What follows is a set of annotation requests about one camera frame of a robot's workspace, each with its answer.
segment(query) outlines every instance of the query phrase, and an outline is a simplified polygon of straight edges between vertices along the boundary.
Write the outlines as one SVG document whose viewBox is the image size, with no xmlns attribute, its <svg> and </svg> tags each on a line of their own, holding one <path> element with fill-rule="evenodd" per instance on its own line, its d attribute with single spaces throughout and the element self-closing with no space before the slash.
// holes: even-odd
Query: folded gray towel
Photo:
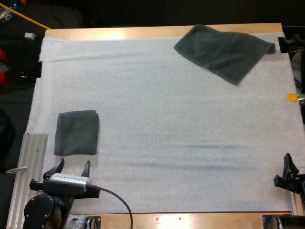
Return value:
<svg viewBox="0 0 305 229">
<path fill-rule="evenodd" d="M 95 155 L 99 131 L 96 111 L 72 111 L 58 115 L 54 154 Z"/>
<path fill-rule="evenodd" d="M 275 53 L 274 43 L 245 33 L 219 32 L 200 24 L 174 48 L 186 59 L 235 85 L 266 53 Z"/>
</svg>

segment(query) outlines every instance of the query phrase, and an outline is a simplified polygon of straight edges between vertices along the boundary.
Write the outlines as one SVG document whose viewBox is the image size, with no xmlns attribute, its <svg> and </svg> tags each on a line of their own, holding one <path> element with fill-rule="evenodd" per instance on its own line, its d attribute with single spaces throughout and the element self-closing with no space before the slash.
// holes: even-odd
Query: table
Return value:
<svg viewBox="0 0 305 229">
<path fill-rule="evenodd" d="M 222 31 L 244 33 L 282 32 L 280 23 L 208 25 Z M 121 40 L 184 36 L 192 26 L 130 27 L 46 30 L 45 36 L 64 40 Z M 147 213 L 133 214 L 135 229 L 193 229 L 247 228 L 262 229 L 263 214 L 289 212 L 247 213 Z M 101 214 L 102 229 L 128 229 L 128 214 Z"/>
</svg>

